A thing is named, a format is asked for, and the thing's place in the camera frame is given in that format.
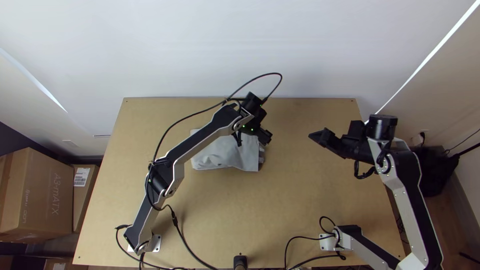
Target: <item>floor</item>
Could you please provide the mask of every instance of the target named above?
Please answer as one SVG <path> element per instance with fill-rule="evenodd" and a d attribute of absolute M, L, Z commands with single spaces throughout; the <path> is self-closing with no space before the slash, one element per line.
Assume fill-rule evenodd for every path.
<path fill-rule="evenodd" d="M 392 203 L 393 213 L 396 217 L 399 217 L 397 206 L 393 200 L 393 196 L 390 195 L 390 202 Z M 462 230 L 457 214 L 454 211 L 452 201 L 448 192 L 443 192 L 436 197 L 425 198 L 426 205 L 430 212 L 430 217 L 435 227 L 435 231 L 440 242 L 440 246 L 443 252 L 443 269 L 462 269 L 462 270 L 478 270 L 480 265 L 473 261 L 470 261 L 459 255 L 459 252 L 463 252 L 474 256 L 469 247 L 467 246 L 466 235 Z M 405 233 L 400 234 L 402 239 L 407 240 Z M 410 246 L 407 243 L 403 243 L 405 253 L 410 252 Z M 138 268 L 130 267 L 102 267 L 102 266 L 90 266 L 89 270 L 133 270 Z"/>

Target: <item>white wall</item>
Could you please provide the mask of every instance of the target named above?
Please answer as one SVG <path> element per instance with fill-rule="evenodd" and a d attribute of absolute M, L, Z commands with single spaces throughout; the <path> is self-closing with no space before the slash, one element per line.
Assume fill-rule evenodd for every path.
<path fill-rule="evenodd" d="M 472 3 L 3 0 L 0 48 L 50 90 L 85 135 L 78 138 L 75 129 L 58 126 L 64 132 L 52 136 L 45 117 L 28 107 L 24 113 L 36 117 L 28 127 L 13 117 L 19 106 L 9 107 L 0 121 L 29 137 L 27 129 L 44 132 L 42 140 L 59 146 L 60 139 L 76 138 L 82 150 L 64 149 L 93 155 L 105 148 L 87 151 L 96 143 L 92 135 L 112 131 L 123 97 L 225 96 L 272 71 L 284 75 L 277 97 L 354 97 L 366 117 L 399 89 Z M 0 72 L 9 85 L 0 85 L 2 95 L 19 87 L 13 71 Z M 275 80 L 249 90 L 265 95 Z M 57 123 L 62 117 L 48 115 Z"/>
<path fill-rule="evenodd" d="M 480 9 L 380 112 L 398 117 L 397 135 L 408 141 L 420 130 L 426 145 L 449 149 L 480 128 Z M 451 151 L 480 142 L 480 133 Z M 460 158 L 455 170 L 480 224 L 480 150 Z"/>

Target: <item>wall outlet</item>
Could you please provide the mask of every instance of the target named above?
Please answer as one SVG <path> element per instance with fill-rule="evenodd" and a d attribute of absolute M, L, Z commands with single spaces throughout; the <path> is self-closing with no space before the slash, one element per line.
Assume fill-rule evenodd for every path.
<path fill-rule="evenodd" d="M 428 129 L 421 129 L 418 134 L 416 134 L 415 136 L 411 137 L 410 138 L 410 145 L 411 146 L 420 146 L 421 144 L 423 144 L 427 138 L 427 132 L 429 130 Z M 425 134 L 425 139 L 420 135 L 420 133 L 424 133 Z"/>

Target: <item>barcode label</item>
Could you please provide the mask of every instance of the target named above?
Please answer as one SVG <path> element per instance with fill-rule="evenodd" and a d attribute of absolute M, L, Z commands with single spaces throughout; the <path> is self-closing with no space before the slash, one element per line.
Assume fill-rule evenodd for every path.
<path fill-rule="evenodd" d="M 90 168 L 78 168 L 76 169 L 75 179 L 73 180 L 74 187 L 85 187 L 87 178 L 89 177 Z"/>

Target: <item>black cable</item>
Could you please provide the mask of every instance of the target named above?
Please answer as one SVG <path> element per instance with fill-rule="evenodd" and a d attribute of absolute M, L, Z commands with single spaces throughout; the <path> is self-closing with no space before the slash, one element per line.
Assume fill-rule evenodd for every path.
<path fill-rule="evenodd" d="M 280 80 L 278 81 L 278 83 L 276 84 L 275 88 L 261 101 L 262 104 L 264 104 L 265 102 L 267 102 L 267 100 L 269 99 L 269 97 L 272 95 L 272 93 L 277 89 L 277 87 L 279 87 L 280 83 L 282 82 L 282 79 L 284 78 L 282 76 L 282 74 L 280 73 L 277 73 L 277 72 L 272 72 L 272 73 L 268 73 L 269 75 L 278 75 L 280 76 Z"/>
<path fill-rule="evenodd" d="M 333 220 L 331 220 L 328 216 L 322 215 L 322 216 L 320 217 L 320 219 L 318 220 L 318 224 L 320 225 L 321 230 L 322 230 L 324 233 L 328 234 L 328 235 L 334 236 L 335 233 L 327 231 L 327 230 L 322 226 L 322 220 L 323 220 L 323 219 L 329 220 L 329 221 L 332 223 L 333 227 L 335 227 L 335 226 L 337 226 L 337 225 L 335 225 L 335 222 L 334 222 Z"/>
<path fill-rule="evenodd" d="M 204 110 L 201 110 L 201 111 L 197 111 L 195 113 L 192 113 L 190 115 L 187 115 L 185 117 L 183 117 L 182 119 L 180 120 L 177 120 L 176 122 L 174 122 L 173 124 L 171 124 L 167 129 L 166 131 L 163 133 L 163 135 L 161 136 L 160 138 L 160 141 L 158 142 L 157 146 L 156 146 L 156 149 L 155 149 L 155 152 L 153 154 L 153 158 L 151 159 L 151 162 L 152 164 L 150 164 L 150 168 L 148 169 L 148 174 L 146 176 L 146 179 L 145 179 L 145 194 L 146 194 L 146 197 L 148 199 L 148 202 L 150 203 L 150 206 L 155 209 L 155 210 L 159 210 L 157 207 L 155 207 L 154 203 L 152 202 L 151 200 L 151 197 L 150 197 L 150 192 L 149 192 L 149 188 L 148 188 L 148 178 L 150 176 L 150 172 L 151 172 L 151 169 L 153 167 L 153 163 L 155 162 L 155 159 L 157 158 L 157 154 L 159 153 L 159 149 L 160 149 L 160 145 L 162 144 L 162 142 L 164 141 L 165 139 L 165 136 L 167 135 L 167 133 L 178 123 L 182 122 L 183 120 L 186 120 L 190 117 L 194 117 L 196 115 L 199 115 L 199 114 L 202 114 L 202 113 L 205 113 L 207 111 L 210 111 L 211 109 L 219 106 L 219 105 L 225 105 L 227 102 L 231 101 L 231 100 L 242 100 L 242 98 L 232 98 L 236 93 L 238 93 L 240 90 L 242 90 L 245 86 L 247 86 L 248 84 L 250 84 L 251 82 L 257 80 L 257 79 L 260 79 L 262 77 L 266 77 L 266 76 L 270 76 L 270 75 L 278 75 L 280 76 L 280 80 L 278 81 L 278 83 L 276 84 L 275 88 L 273 88 L 273 90 L 262 100 L 262 104 L 264 104 L 268 97 L 270 97 L 270 95 L 279 87 L 280 83 L 282 82 L 282 79 L 283 79 L 283 76 L 282 74 L 278 73 L 278 72 L 270 72 L 270 73 L 265 73 L 265 74 L 262 74 L 262 75 L 259 75 L 259 76 L 256 76 L 255 78 L 247 81 L 246 83 L 244 83 L 242 86 L 240 86 L 237 90 L 233 91 L 233 93 L 231 93 L 227 98 L 225 98 L 225 100 L 223 101 L 220 101 L 219 103 L 211 106 L 211 107 L 208 107 Z"/>
<path fill-rule="evenodd" d="M 447 149 L 445 151 L 443 151 L 444 153 L 446 153 L 445 155 L 448 155 L 450 154 L 450 151 L 455 149 L 457 146 L 463 144 L 466 140 L 470 139 L 473 135 L 477 134 L 478 132 L 480 131 L 480 128 L 477 129 L 475 132 L 473 132 L 470 136 L 468 136 L 466 139 L 462 140 L 459 144 L 455 145 L 454 147 L 450 148 L 450 149 Z"/>
<path fill-rule="evenodd" d="M 187 268 L 185 267 L 174 267 L 174 268 L 167 268 L 167 267 L 162 267 L 162 266 L 158 266 L 158 265 L 154 265 L 154 264 L 151 264 L 151 263 L 148 263 L 148 262 L 145 262 L 141 259 L 138 259 L 138 258 L 135 258 L 134 256 L 130 255 L 121 245 L 120 245 L 120 241 L 119 241 L 119 230 L 121 229 L 125 229 L 127 227 L 130 227 L 131 225 L 120 225 L 118 227 L 115 228 L 116 230 L 116 234 L 115 234 L 115 240 L 116 240 L 116 244 L 118 245 L 118 247 L 121 249 L 121 251 L 123 251 L 123 253 L 125 253 L 128 257 L 130 257 L 131 259 L 137 261 L 138 263 L 140 264 L 144 264 L 144 265 L 148 265 L 150 267 L 153 267 L 153 268 L 157 268 L 157 269 L 161 269 L 161 270 L 188 270 Z"/>
<path fill-rule="evenodd" d="M 477 263 L 477 264 L 480 265 L 480 260 L 477 260 L 477 259 L 473 258 L 472 256 L 470 256 L 470 255 L 468 255 L 468 254 L 466 254 L 466 253 L 463 253 L 463 252 L 460 252 L 460 253 L 458 253 L 458 254 L 459 254 L 460 256 L 464 257 L 465 259 L 468 259 L 468 260 L 470 260 L 470 261 L 472 261 L 472 262 Z"/>
<path fill-rule="evenodd" d="M 355 176 L 357 179 L 365 179 L 371 175 L 373 175 L 376 172 L 375 166 L 372 166 L 367 172 L 362 173 L 359 175 L 359 161 L 355 160 L 353 163 L 353 176 Z"/>
<path fill-rule="evenodd" d="M 183 245 L 185 246 L 186 250 L 190 253 L 190 255 L 191 255 L 197 262 L 201 263 L 203 266 L 207 267 L 208 269 L 218 270 L 217 268 L 211 266 L 210 264 L 208 264 L 208 263 L 206 263 L 205 261 L 203 261 L 202 259 L 200 259 L 200 258 L 192 251 L 192 249 L 190 248 L 190 246 L 187 244 L 187 241 L 185 240 L 185 237 L 183 236 L 182 232 L 180 231 L 179 221 L 178 221 L 178 219 L 177 219 L 177 215 L 175 215 L 174 210 L 172 209 L 172 207 L 171 207 L 169 204 L 165 205 L 162 209 L 165 209 L 165 207 L 170 208 L 171 220 L 172 220 L 172 222 L 173 222 L 173 226 L 175 226 L 176 231 L 178 232 L 178 235 L 180 236 L 180 239 L 181 239 L 181 241 L 183 242 Z"/>
<path fill-rule="evenodd" d="M 320 225 L 320 228 L 322 229 L 322 231 L 327 234 L 328 236 L 325 236 L 325 237 L 321 237 L 321 238 L 311 238 L 311 237 L 306 237 L 306 236 L 294 236 L 292 238 L 290 238 L 288 240 L 288 242 L 286 243 L 286 246 L 285 246 L 285 253 L 283 255 L 283 266 L 284 266 L 284 269 L 285 270 L 291 270 L 291 269 L 295 269 L 295 268 L 298 268 L 300 267 L 301 265 L 303 264 L 306 264 L 308 262 L 311 262 L 311 261 L 314 261 L 314 260 L 318 260 L 318 259 L 323 259 L 323 258 L 332 258 L 332 257 L 339 257 L 341 260 L 346 260 L 347 257 L 345 257 L 344 255 L 340 254 L 340 251 L 336 251 L 336 255 L 324 255 L 324 256 L 317 256 L 317 257 L 313 257 L 313 258 L 310 258 L 308 260 L 305 260 L 305 261 L 302 261 L 298 264 L 296 264 L 294 267 L 291 267 L 291 268 L 287 268 L 287 250 L 289 248 L 289 244 L 292 240 L 294 239 L 297 239 L 297 238 L 300 238 L 300 239 L 308 239 L 308 240 L 323 240 L 323 239 L 327 239 L 327 238 L 332 238 L 332 237 L 335 237 L 335 233 L 333 232 L 328 232 L 323 226 L 322 226 L 322 220 L 323 219 L 327 219 L 329 220 L 332 224 L 333 224 L 333 227 L 334 227 L 334 230 L 337 232 L 337 234 L 340 236 L 340 232 L 338 231 L 338 229 L 335 228 L 335 222 L 329 218 L 328 216 L 321 216 L 320 219 L 318 220 L 318 224 Z M 339 242 L 340 242 L 340 237 L 338 237 L 337 239 L 337 242 L 336 242 L 336 245 L 335 247 L 336 248 L 342 248 L 342 249 L 345 249 L 344 247 L 342 247 L 341 245 L 339 245 Z"/>
<path fill-rule="evenodd" d="M 334 235 L 329 235 L 321 238 L 312 238 L 312 237 L 306 237 L 306 236 L 294 236 L 288 240 L 285 246 L 285 253 L 283 254 L 283 265 L 285 266 L 285 269 L 287 269 L 287 251 L 289 249 L 290 242 L 294 239 L 307 239 L 307 240 L 323 240 L 327 238 L 332 238 Z"/>
<path fill-rule="evenodd" d="M 142 270 L 142 263 L 144 262 L 145 252 L 140 255 L 140 262 L 138 263 L 138 270 Z"/>
<path fill-rule="evenodd" d="M 302 266 L 302 265 L 304 265 L 304 264 L 306 264 L 306 263 L 308 263 L 308 262 L 311 262 L 311 261 L 315 261 L 315 260 L 318 260 L 318 259 L 332 258 L 332 257 L 340 257 L 340 259 L 346 260 L 346 259 L 343 259 L 343 258 L 342 258 L 342 255 L 338 255 L 338 254 L 337 254 L 337 255 L 317 256 L 317 257 L 313 257 L 313 258 L 309 258 L 309 259 L 307 259 L 307 260 L 304 260 L 304 261 L 302 261 L 302 262 L 300 262 L 300 263 L 297 263 L 297 264 L 295 264 L 294 267 L 291 267 L 291 268 L 289 268 L 288 270 L 292 270 L 292 269 L 298 268 L 298 267 L 300 267 L 300 266 Z"/>

